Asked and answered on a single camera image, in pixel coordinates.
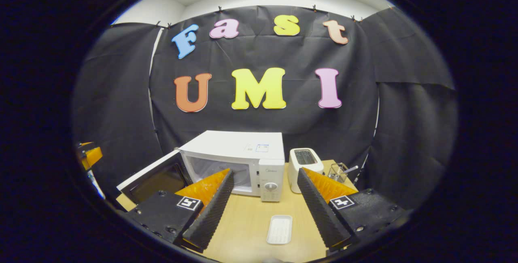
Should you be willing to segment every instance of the black curtain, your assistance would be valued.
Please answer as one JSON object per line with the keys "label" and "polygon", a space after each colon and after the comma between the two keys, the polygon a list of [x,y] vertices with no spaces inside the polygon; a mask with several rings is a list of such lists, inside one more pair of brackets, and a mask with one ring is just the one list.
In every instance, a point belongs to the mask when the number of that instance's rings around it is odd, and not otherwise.
{"label": "black curtain", "polygon": [[162,156],[149,103],[149,69],[159,28],[142,23],[107,29],[85,57],[72,100],[74,141],[95,142],[92,171],[109,199],[120,182]]}
{"label": "black curtain", "polygon": [[[300,33],[278,36],[274,18],[295,15]],[[214,39],[209,32],[214,23],[233,18],[239,21],[235,38]],[[328,20],[346,27],[348,44],[337,44],[329,37]],[[171,40],[192,24],[196,31],[196,49],[178,59]],[[281,110],[259,106],[234,110],[236,81],[233,70],[250,69],[260,81],[268,68],[285,70],[282,79]],[[319,68],[339,71],[336,77],[340,108],[320,108]],[[207,106],[186,113],[175,103],[173,80],[190,76],[189,100],[198,98],[194,77],[211,73]],[[309,147],[322,160],[334,159],[346,165],[361,165],[372,142],[378,106],[368,39],[359,23],[328,12],[291,6],[250,6],[214,12],[177,23],[161,35],[153,59],[150,78],[153,117],[164,153],[172,151],[206,130],[240,132],[282,132],[285,158],[296,147]]]}
{"label": "black curtain", "polygon": [[440,180],[453,150],[457,94],[430,38],[396,8],[361,23],[380,94],[376,135],[359,181],[416,208]]}
{"label": "black curtain", "polygon": [[[274,18],[281,14],[299,19],[297,36],[275,34]],[[214,23],[227,18],[239,21],[239,35],[210,38]],[[322,25],[328,20],[346,28],[348,44],[331,40]],[[178,59],[172,38],[192,24],[200,27],[196,49]],[[79,77],[75,139],[102,147],[94,174],[112,196],[120,182],[205,130],[282,132],[286,159],[291,148],[310,147],[322,160],[358,165],[350,178],[359,178],[359,189],[373,187],[405,208],[422,202],[444,173],[457,129],[455,87],[439,51],[397,9],[363,21],[291,6],[197,16],[162,29],[149,76],[159,30],[114,25],[87,56]],[[233,110],[232,71],[250,69],[259,81],[272,67],[285,70],[286,108]],[[318,106],[319,68],[339,71],[340,108]],[[176,106],[174,79],[192,78],[188,95],[195,101],[194,77],[200,73],[212,74],[208,103],[199,112],[183,112]]]}

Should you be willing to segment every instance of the foam letter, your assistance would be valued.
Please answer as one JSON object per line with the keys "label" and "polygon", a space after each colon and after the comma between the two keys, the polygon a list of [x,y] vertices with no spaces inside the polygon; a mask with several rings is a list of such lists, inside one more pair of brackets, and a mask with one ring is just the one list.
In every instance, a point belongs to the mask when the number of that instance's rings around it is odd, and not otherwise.
{"label": "foam letter", "polygon": [[320,88],[322,88],[322,99],[318,102],[321,108],[339,108],[342,102],[336,93],[336,80],[338,71],[335,69],[316,69],[315,73],[320,77]]}
{"label": "foam letter", "polygon": [[178,33],[174,38],[172,38],[172,42],[176,43],[178,47],[178,58],[182,59],[186,55],[188,55],[191,51],[194,51],[195,46],[189,44],[189,42],[194,43],[196,41],[196,34],[193,31],[198,30],[198,25],[193,24],[187,29],[184,29],[182,32]]}
{"label": "foam letter", "polygon": [[247,109],[250,104],[245,100],[245,93],[254,108],[259,107],[263,96],[266,100],[263,107],[268,109],[281,109],[286,107],[282,99],[282,77],[284,69],[270,68],[264,72],[260,83],[248,69],[238,69],[232,72],[236,79],[236,101],[232,103],[233,109]]}
{"label": "foam letter", "polygon": [[274,31],[279,36],[296,36],[300,32],[300,27],[296,25],[298,18],[293,15],[279,15],[274,23]]}
{"label": "foam letter", "polygon": [[214,23],[216,28],[213,28],[209,35],[211,38],[235,38],[239,32],[237,32],[237,26],[239,25],[239,21],[235,19],[224,19],[220,20],[217,23]]}
{"label": "foam letter", "polygon": [[345,31],[346,28],[339,25],[336,20],[329,20],[323,23],[324,26],[327,27],[327,31],[329,31],[329,36],[335,43],[338,44],[346,44],[349,42],[347,38],[342,37],[342,31]]}
{"label": "foam letter", "polygon": [[176,105],[185,112],[197,112],[202,110],[207,105],[209,93],[209,79],[212,75],[203,73],[196,75],[195,79],[198,81],[198,100],[190,102],[187,98],[187,86],[191,81],[191,77],[182,76],[174,79],[176,84]]}

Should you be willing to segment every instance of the letter m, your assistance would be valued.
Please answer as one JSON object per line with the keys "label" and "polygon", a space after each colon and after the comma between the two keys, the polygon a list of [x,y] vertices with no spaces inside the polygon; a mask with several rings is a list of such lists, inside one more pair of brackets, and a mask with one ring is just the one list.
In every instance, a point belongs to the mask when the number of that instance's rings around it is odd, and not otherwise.
{"label": "letter m", "polygon": [[254,108],[261,104],[263,96],[266,100],[263,107],[268,109],[281,109],[286,107],[286,102],[282,99],[282,77],[284,69],[270,68],[266,70],[261,79],[257,82],[252,72],[248,69],[238,69],[232,72],[236,79],[236,100],[232,103],[233,109],[247,109],[250,104],[246,102],[245,93]]}

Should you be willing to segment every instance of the orange object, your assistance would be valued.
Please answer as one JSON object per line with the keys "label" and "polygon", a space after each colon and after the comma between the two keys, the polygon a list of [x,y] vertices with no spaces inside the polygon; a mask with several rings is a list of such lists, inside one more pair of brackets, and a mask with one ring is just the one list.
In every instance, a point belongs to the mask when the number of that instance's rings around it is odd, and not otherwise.
{"label": "orange object", "polygon": [[185,112],[197,112],[202,110],[207,105],[209,94],[209,79],[212,75],[203,73],[196,75],[195,79],[198,81],[198,100],[191,102],[187,98],[187,86],[191,81],[191,77],[182,76],[174,79],[176,84],[176,105],[179,109]]}
{"label": "orange object", "polygon": [[83,164],[83,167],[85,167],[85,170],[89,170],[92,165],[94,165],[100,158],[102,158],[102,152],[100,151],[100,147],[93,148],[89,151],[85,152],[86,156],[81,159],[81,163]]}
{"label": "orange object", "polygon": [[302,169],[306,172],[309,179],[311,179],[311,182],[313,182],[316,189],[319,191],[320,195],[322,195],[327,204],[329,204],[329,200],[333,198],[357,193],[356,190],[351,189],[340,182],[334,181],[329,177],[304,167],[302,167]]}
{"label": "orange object", "polygon": [[329,37],[338,44],[346,44],[349,40],[342,36],[342,31],[345,31],[346,28],[342,25],[339,25],[336,20],[329,20],[323,23],[325,27],[327,27],[327,31],[329,31]]}
{"label": "orange object", "polygon": [[184,189],[176,191],[174,194],[200,199],[203,202],[203,208],[200,211],[201,214],[207,205],[209,205],[209,202],[212,200],[212,197],[220,187],[223,179],[225,179],[228,171],[230,171],[230,168],[215,173],[209,177],[203,178],[202,180],[191,184]]}

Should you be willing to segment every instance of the microwave label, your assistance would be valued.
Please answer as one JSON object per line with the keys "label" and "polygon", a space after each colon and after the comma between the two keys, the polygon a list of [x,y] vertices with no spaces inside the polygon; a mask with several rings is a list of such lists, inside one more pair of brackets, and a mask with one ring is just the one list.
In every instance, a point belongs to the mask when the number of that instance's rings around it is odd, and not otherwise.
{"label": "microwave label", "polygon": [[257,145],[256,152],[268,152],[268,145]]}
{"label": "microwave label", "polygon": [[254,151],[254,145],[252,145],[252,144],[246,145],[246,147],[244,148],[244,151],[245,152],[253,152]]}

